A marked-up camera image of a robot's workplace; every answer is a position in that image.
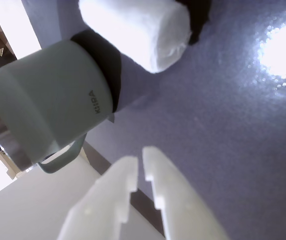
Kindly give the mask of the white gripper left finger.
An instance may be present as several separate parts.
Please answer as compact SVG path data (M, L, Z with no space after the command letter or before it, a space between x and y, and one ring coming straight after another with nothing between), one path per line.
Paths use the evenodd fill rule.
M98 178L68 212L58 239L117 240L137 191L137 158L124 156Z

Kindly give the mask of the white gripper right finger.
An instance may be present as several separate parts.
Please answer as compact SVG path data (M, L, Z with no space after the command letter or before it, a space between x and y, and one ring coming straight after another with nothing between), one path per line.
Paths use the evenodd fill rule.
M227 240L229 237L194 188L157 147L142 150L146 181L152 185L154 205L161 211L169 240Z

